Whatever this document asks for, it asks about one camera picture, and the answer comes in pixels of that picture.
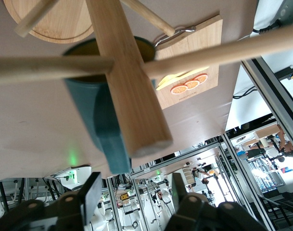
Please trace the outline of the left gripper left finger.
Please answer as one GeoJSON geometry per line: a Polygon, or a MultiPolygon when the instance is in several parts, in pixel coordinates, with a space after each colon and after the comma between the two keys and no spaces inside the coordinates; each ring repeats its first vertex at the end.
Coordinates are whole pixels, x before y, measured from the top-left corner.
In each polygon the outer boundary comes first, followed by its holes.
{"type": "Polygon", "coordinates": [[[35,199],[21,203],[0,218],[0,231],[83,231],[101,194],[101,174],[93,172],[80,190],[62,194],[49,206],[35,199]]]}

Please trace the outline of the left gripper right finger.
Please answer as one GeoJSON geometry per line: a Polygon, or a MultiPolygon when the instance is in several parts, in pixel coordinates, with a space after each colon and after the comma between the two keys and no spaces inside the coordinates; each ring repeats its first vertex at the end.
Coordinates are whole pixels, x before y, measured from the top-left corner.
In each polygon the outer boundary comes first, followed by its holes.
{"type": "Polygon", "coordinates": [[[266,230],[237,202],[222,202],[213,207],[204,195],[187,192],[179,173],[172,174],[172,201],[175,214],[166,225],[168,231],[266,230]]]}

